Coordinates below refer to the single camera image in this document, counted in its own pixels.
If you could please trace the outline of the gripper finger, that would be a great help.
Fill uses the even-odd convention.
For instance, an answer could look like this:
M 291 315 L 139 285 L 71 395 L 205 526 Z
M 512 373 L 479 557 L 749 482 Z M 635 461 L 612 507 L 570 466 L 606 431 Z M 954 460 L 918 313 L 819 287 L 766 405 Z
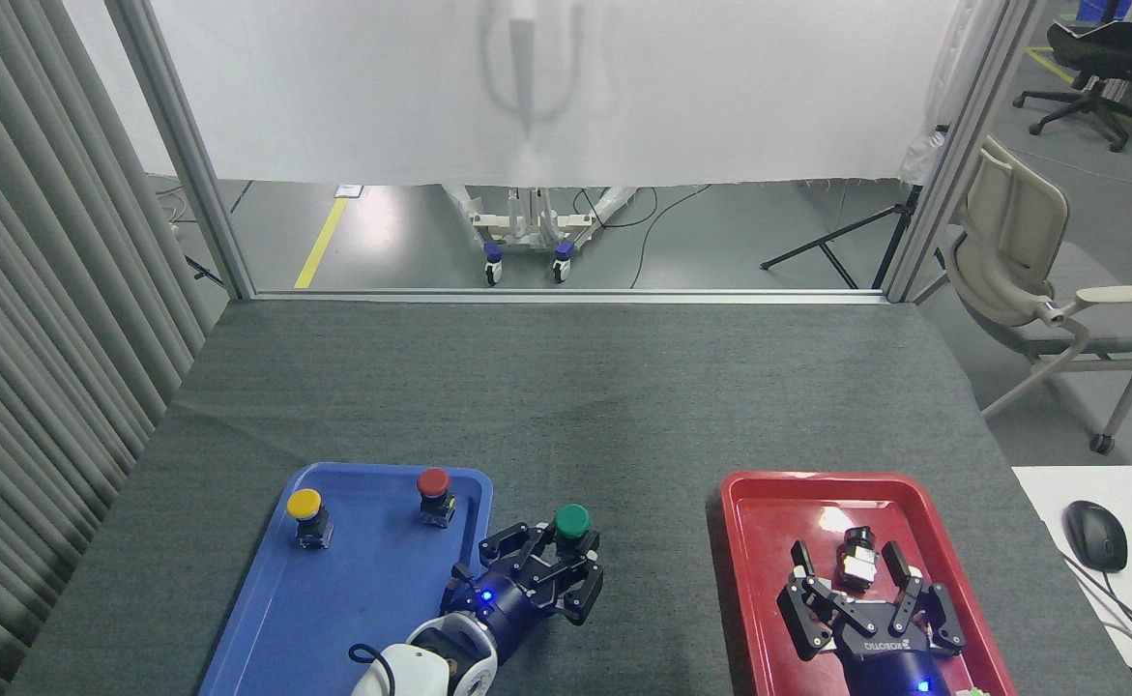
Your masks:
M 597 549 L 558 555 L 552 564 L 535 558 L 535 608 L 583 625 L 593 611 L 604 582 Z
M 518 583 L 561 581 L 563 562 L 546 561 L 543 552 L 560 540 L 560 529 L 552 521 L 529 525 L 516 523 L 479 542 L 479 559 L 484 567 L 475 582 L 482 583 L 498 572 Z
M 794 569 L 779 591 L 777 605 L 798 658 L 811 661 L 821 652 L 834 651 L 832 639 L 841 626 L 851 626 L 861 634 L 863 617 L 851 598 L 818 578 L 807 543 L 796 540 L 790 555 Z
M 898 592 L 892 602 L 878 607 L 878 658 L 903 653 L 952 658 L 961 653 L 967 639 L 946 586 L 925 581 L 897 541 L 883 545 L 881 559 Z

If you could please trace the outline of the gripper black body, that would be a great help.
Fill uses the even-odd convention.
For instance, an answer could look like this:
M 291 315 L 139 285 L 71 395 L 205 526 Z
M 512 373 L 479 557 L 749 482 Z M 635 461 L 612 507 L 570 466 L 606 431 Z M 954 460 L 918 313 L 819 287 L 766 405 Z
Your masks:
M 554 616 L 554 604 L 538 591 L 518 585 L 501 572 L 453 581 L 443 598 L 441 613 L 472 615 L 491 635 L 500 660 L 508 660 L 528 641 L 532 630 Z
M 931 635 L 907 626 L 902 637 L 880 630 L 866 637 L 840 630 L 840 662 L 850 695 L 944 695 L 945 678 L 933 656 Z

